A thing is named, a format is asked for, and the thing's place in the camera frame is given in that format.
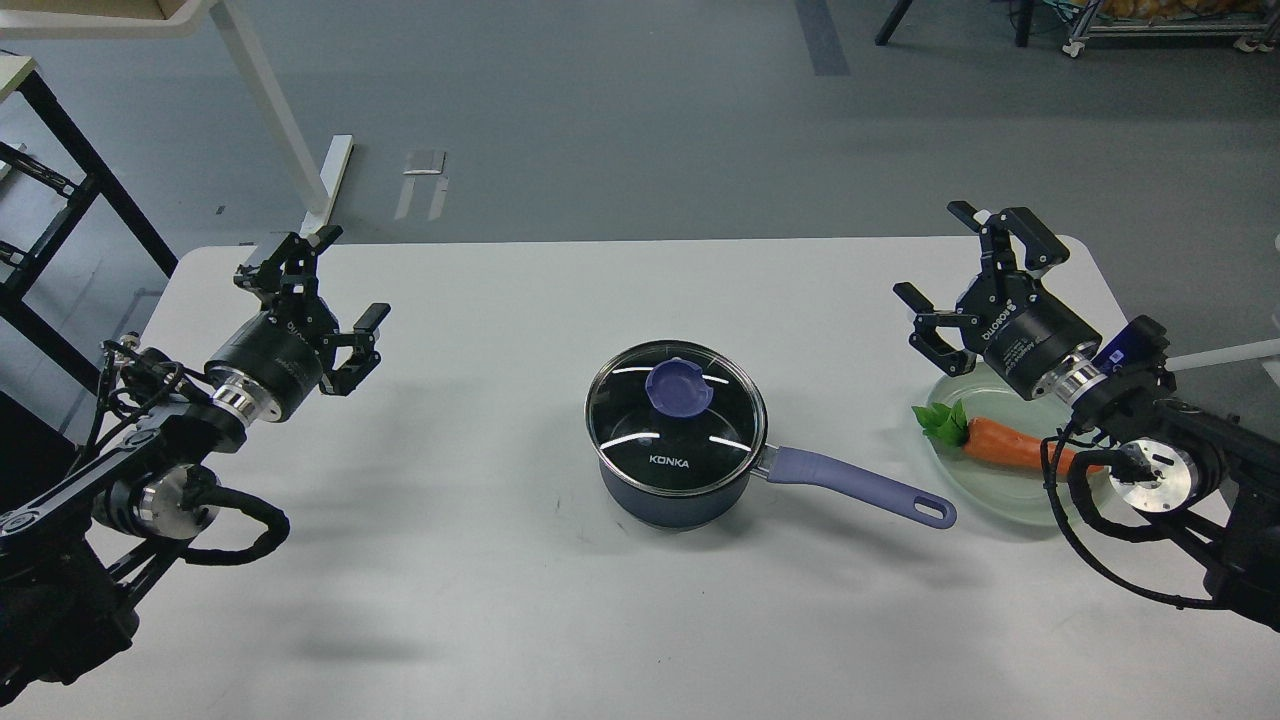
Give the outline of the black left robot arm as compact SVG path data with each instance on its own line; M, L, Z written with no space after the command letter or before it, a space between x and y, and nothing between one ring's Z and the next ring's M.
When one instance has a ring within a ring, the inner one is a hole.
M211 454L256 421L289 420L314 392L347 396L380 364L372 304L349 331L319 292L337 224L289 233L239 264L259 311L195 372L134 333L102 343L87 443L68 469L3 506L3 702L68 685L132 647L137 606L175 564L239 566L291 533L268 501L224 486Z

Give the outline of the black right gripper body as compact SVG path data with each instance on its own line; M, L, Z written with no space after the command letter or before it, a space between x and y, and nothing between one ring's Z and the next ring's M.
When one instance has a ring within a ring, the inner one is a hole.
M1021 398L1079 348L1096 351L1101 334L1025 272L980 273L956 311L964 347L989 365Z

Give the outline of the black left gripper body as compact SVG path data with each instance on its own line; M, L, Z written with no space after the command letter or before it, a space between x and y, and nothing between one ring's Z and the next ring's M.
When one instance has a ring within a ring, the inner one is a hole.
M246 322L205 364L212 404L242 423L285 421L315 389L346 396L335 366L338 323L303 263L246 263L234 282L259 297Z

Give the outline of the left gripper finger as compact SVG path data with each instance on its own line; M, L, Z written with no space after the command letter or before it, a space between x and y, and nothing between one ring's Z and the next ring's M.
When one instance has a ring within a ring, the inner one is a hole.
M317 260L343 234L340 225L321 225L311 234L287 233L256 247L236 269L236 287L260 301L317 297Z
M323 395L349 396L379 366L379 328L390 311L389 304L371 304L348 332L320 336Z

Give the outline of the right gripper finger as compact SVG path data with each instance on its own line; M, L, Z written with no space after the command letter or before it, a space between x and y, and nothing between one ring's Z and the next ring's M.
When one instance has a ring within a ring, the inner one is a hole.
M1044 274L1070 258L1066 245L1028 208L980 211L968 201L951 201L947 210L979 240L980 269L969 290L1042 291Z
M893 293L915 314L909 343L948 377L969 374L977 364L977 354L969 348L955 348L946 342L940 328L969 328L978 320L970 313L938 311L913 283L893 284Z

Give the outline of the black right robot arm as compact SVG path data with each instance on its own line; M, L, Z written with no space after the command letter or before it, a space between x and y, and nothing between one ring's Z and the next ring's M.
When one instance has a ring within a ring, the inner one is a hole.
M980 242L980 269L951 311L914 284L893 292L914 311L910 345L950 377L986 364L1025 401L1070 410L1037 446L1064 538L1101 577L1178 609L1225 610L1279 624L1277 443L1175 396L1165 328L1140 315L1108 343L1043 284L1065 243L1028 208L947 205ZM1135 585L1107 569L1070 527L1059 497L1102 536L1170 541L1204 569L1207 597Z

